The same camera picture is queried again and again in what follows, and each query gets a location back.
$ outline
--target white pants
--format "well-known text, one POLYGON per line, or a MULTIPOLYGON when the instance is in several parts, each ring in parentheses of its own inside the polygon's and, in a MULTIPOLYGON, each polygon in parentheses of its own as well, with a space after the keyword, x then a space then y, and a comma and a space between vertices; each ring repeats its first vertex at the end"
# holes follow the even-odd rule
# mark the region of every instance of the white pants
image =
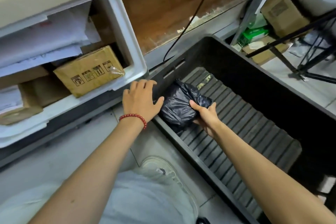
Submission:
MULTIPOLYGON (((60 184, 24 191, 0 205, 0 223, 26 224, 60 184)), ((99 224, 195 224, 189 196, 168 176, 136 169, 119 173, 99 224)))

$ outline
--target forearm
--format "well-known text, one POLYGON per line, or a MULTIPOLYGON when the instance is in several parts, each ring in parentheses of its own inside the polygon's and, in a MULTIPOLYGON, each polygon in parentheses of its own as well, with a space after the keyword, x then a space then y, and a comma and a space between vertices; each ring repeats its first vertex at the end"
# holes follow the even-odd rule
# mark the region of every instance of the forearm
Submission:
POLYGON ((225 124, 216 141, 273 224, 336 223, 335 216, 298 182, 241 140, 225 124))
POLYGON ((98 223, 120 165, 142 128, 138 118, 121 120, 29 224, 98 223))

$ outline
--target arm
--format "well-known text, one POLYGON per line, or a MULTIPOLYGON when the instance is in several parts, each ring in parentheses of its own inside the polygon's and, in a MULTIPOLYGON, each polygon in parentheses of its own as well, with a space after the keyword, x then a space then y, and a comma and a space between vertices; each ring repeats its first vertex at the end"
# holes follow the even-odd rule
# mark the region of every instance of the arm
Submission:
POLYGON ((191 101, 201 125, 233 163, 250 192, 273 224, 336 223, 336 217, 302 185, 240 139, 216 114, 216 103, 208 109, 191 101))
MULTIPOLYGON (((152 100, 154 81, 132 82, 123 94, 124 113, 150 121, 161 109, 163 97, 152 100)), ((29 224, 98 223, 111 194, 120 165, 144 124, 139 118, 122 119, 112 133, 61 185, 29 224)))

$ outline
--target hand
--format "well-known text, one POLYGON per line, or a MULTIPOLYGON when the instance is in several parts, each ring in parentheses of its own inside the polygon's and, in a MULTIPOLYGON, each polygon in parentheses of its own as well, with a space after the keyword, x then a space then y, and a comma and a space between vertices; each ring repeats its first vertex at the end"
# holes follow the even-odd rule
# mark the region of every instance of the hand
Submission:
POLYGON ((198 111, 201 116, 200 118, 194 120, 194 123, 200 125, 209 136, 214 138, 216 136, 216 133, 215 133, 216 127, 222 123, 218 119, 218 116, 216 113, 216 103, 213 102, 212 105, 210 105, 208 109, 205 107, 199 106, 192 100, 189 101, 189 104, 191 108, 198 111))
POLYGON ((141 115, 146 122, 157 115, 163 105, 164 97, 160 97, 157 103, 153 104, 153 80, 140 80, 132 82, 129 90, 124 90, 123 107, 124 114, 134 113, 141 115))

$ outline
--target white sneaker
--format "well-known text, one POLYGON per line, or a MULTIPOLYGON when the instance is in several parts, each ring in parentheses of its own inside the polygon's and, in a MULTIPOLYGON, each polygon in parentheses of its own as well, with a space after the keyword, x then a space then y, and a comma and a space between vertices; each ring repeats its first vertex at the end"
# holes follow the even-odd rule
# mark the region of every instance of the white sneaker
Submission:
POLYGON ((180 188, 187 193, 190 198, 191 205, 194 211, 195 216, 198 216, 198 207, 196 203, 196 198, 188 189, 188 187, 181 181, 175 168, 167 160, 159 156, 149 156, 143 160, 140 165, 140 168, 152 169, 161 173, 162 175, 170 176, 174 182, 176 182, 180 188))

